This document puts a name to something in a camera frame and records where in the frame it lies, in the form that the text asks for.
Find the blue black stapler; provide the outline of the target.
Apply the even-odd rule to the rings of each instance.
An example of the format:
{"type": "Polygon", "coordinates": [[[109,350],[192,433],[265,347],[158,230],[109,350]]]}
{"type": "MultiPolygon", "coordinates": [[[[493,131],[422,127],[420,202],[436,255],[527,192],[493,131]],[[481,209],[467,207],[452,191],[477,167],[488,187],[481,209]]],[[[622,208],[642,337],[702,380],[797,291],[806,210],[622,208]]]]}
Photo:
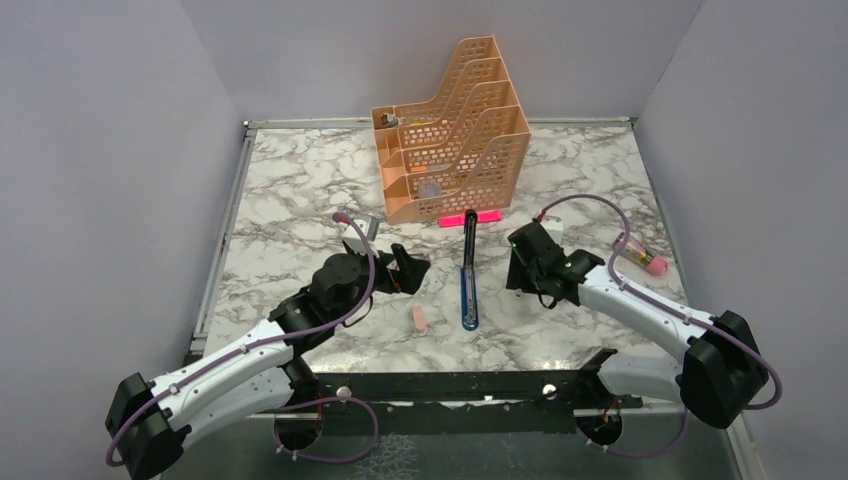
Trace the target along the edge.
{"type": "Polygon", "coordinates": [[[463,223],[463,263],[461,268],[461,324],[468,331],[479,326],[479,313],[476,297],[476,277],[474,270],[475,239],[478,215],[467,210],[463,223]]]}

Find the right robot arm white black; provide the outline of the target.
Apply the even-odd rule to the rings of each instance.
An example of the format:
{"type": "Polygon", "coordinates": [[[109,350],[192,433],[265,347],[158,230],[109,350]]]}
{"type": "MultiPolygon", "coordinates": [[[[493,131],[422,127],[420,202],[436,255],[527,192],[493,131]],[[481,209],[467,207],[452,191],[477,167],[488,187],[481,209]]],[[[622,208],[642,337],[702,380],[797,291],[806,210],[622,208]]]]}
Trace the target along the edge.
{"type": "Polygon", "coordinates": [[[769,372],[747,320],[671,302],[630,282],[585,250],[565,253],[538,222],[508,237],[507,287],[611,317],[658,345],[665,357],[612,353],[577,380],[579,398],[600,407],[616,396],[679,402],[703,423],[730,426],[765,386],[769,372]]]}

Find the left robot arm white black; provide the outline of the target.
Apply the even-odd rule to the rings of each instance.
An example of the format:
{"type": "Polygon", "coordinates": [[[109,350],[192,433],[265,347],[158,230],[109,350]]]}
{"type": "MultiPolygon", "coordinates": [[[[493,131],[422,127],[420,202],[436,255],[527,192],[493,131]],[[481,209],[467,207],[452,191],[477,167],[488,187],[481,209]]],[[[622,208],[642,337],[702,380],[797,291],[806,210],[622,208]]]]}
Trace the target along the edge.
{"type": "Polygon", "coordinates": [[[276,406],[315,405],[317,380],[303,354],[329,340],[375,293],[416,293],[430,266],[400,244],[388,253],[347,248],[228,346],[151,380],[126,377],[105,420],[107,464],[133,479],[152,479],[194,442],[237,420],[276,406]]]}

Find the pink flat plastic item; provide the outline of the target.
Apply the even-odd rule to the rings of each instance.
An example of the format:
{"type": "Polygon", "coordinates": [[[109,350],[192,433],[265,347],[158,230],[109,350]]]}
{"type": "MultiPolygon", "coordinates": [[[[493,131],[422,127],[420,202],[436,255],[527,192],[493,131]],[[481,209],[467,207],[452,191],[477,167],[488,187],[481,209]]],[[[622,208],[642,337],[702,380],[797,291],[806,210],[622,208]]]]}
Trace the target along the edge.
{"type": "MultiPolygon", "coordinates": [[[[495,223],[502,220],[502,213],[500,210],[492,210],[486,212],[480,212],[477,214],[477,221],[479,223],[495,223]]],[[[442,217],[438,220],[438,225],[440,228],[453,228],[463,226],[465,223],[465,215],[453,215],[442,217]]]]}

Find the colourful pink capped tube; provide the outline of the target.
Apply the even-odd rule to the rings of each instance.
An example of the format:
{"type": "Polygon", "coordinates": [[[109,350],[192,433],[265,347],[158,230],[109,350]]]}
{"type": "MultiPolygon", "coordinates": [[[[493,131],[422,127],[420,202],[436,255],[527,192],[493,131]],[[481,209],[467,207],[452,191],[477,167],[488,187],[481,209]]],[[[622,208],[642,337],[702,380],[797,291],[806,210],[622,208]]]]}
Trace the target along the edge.
{"type": "Polygon", "coordinates": [[[642,270],[654,277],[664,276],[669,269],[667,260],[653,249],[645,246],[637,237],[631,234],[624,242],[625,233],[621,232],[612,243],[612,248],[622,246],[621,257],[638,265],[642,270]]]}

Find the orange perforated file organizer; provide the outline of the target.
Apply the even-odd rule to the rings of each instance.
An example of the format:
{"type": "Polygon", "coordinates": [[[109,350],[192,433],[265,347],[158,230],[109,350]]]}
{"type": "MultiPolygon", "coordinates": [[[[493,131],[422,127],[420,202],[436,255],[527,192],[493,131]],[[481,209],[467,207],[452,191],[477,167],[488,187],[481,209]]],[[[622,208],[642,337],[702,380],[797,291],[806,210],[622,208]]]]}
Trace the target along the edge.
{"type": "Polygon", "coordinates": [[[531,129],[494,36],[460,40],[432,98],[371,121],[389,224],[511,205],[531,129]]]}

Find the black front mounting rail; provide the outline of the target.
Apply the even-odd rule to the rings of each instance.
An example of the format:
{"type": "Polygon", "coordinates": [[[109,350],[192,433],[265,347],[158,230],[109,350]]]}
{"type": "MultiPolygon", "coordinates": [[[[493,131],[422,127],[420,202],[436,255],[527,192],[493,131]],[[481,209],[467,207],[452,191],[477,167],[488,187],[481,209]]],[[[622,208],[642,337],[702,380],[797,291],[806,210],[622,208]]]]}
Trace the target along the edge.
{"type": "Polygon", "coordinates": [[[572,434],[576,415],[642,405],[614,397],[591,370],[320,373],[309,396],[327,399],[342,388],[368,406],[333,402],[268,415],[284,434],[306,436],[572,434]]]}

